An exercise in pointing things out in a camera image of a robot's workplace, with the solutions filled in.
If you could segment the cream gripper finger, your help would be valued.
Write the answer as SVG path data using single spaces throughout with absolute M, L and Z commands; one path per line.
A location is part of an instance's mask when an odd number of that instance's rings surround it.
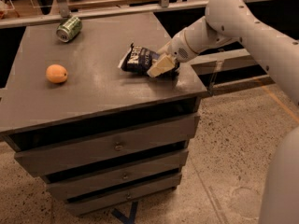
M 169 47 L 170 47 L 170 43 L 165 44 L 164 46 L 162 46 L 157 53 L 162 55 L 162 54 L 168 54 L 169 53 Z
M 176 59 L 171 55 L 162 54 L 159 59 L 152 64 L 147 74 L 150 77 L 158 77 L 176 67 Z

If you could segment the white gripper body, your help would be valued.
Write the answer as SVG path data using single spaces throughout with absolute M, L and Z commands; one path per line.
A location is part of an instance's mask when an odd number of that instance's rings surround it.
M 184 31 L 177 33 L 171 39 L 167 52 L 174 56 L 179 63 L 186 63 L 197 56 L 197 54 L 189 47 Z

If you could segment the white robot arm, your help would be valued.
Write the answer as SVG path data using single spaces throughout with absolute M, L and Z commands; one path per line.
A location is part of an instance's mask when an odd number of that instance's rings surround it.
M 172 63 L 239 42 L 296 104 L 299 103 L 299 44 L 259 21 L 244 0 L 209 0 L 205 16 L 159 49 Z M 259 224 L 299 224 L 299 127 L 278 146 L 269 166 Z

